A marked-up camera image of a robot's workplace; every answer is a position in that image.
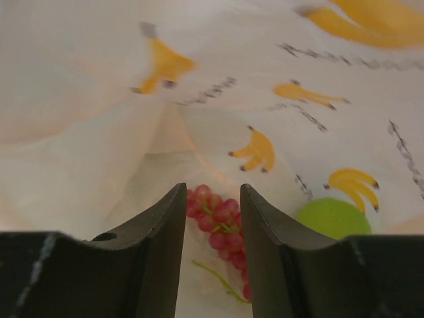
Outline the translucent orange plastic bag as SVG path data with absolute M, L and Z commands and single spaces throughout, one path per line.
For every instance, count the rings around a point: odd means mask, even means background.
M 423 2 L 2 1 L 1 233 L 93 240 L 177 184 L 423 237 Z M 194 260 L 242 293 L 185 208 L 173 317 L 255 317 Z

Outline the green fake apple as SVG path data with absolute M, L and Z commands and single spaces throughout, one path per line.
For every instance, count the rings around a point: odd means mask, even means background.
M 296 212 L 294 219 L 336 240 L 349 235 L 372 233 L 370 223 L 362 211 L 345 201 L 330 197 L 310 201 Z

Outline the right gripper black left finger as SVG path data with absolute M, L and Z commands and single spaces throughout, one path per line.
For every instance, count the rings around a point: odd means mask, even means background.
M 186 185 L 118 227 L 78 240 L 1 233 L 2 317 L 173 317 Z

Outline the red fake grapes bunch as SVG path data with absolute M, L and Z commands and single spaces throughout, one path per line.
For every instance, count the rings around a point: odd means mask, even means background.
M 237 301 L 250 303 L 252 295 L 239 202 L 232 198 L 223 199 L 208 185 L 201 184 L 187 190 L 186 216 L 195 220 L 197 228 L 207 235 L 207 242 L 218 258 L 239 271 L 242 293 L 238 294 L 218 271 L 196 260 L 192 263 L 217 278 L 225 292 Z

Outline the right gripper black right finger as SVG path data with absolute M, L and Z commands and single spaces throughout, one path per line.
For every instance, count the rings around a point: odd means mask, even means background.
M 240 188 L 252 313 L 278 317 L 422 317 L 423 237 L 335 240 Z

